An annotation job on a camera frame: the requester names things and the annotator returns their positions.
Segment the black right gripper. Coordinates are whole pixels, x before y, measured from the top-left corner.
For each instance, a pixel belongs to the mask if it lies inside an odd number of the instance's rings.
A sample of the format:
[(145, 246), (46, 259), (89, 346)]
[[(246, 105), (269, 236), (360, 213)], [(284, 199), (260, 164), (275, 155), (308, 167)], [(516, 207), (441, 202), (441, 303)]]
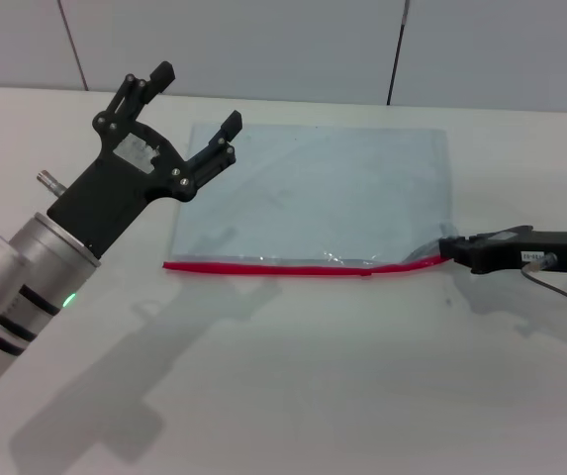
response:
[(567, 232), (535, 231), (533, 226), (523, 225), (466, 237), (443, 237), (438, 246), (443, 259), (475, 274), (521, 269), (548, 254), (555, 257), (545, 269), (567, 273)]

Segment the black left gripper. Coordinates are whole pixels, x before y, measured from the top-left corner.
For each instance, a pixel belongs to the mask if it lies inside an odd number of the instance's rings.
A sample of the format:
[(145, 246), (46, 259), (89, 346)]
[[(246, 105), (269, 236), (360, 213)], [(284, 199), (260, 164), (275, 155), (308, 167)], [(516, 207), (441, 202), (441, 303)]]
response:
[[(174, 81), (175, 72), (163, 61), (149, 76), (128, 74), (109, 104), (109, 113), (93, 122), (101, 141), (97, 158), (47, 210), (47, 216), (101, 258), (153, 201), (172, 198), (188, 202), (212, 179), (236, 163), (233, 139), (242, 130), (234, 110), (208, 144), (184, 159), (164, 136), (136, 121), (144, 106)], [(130, 134), (152, 149), (151, 172), (146, 173), (114, 154)]]

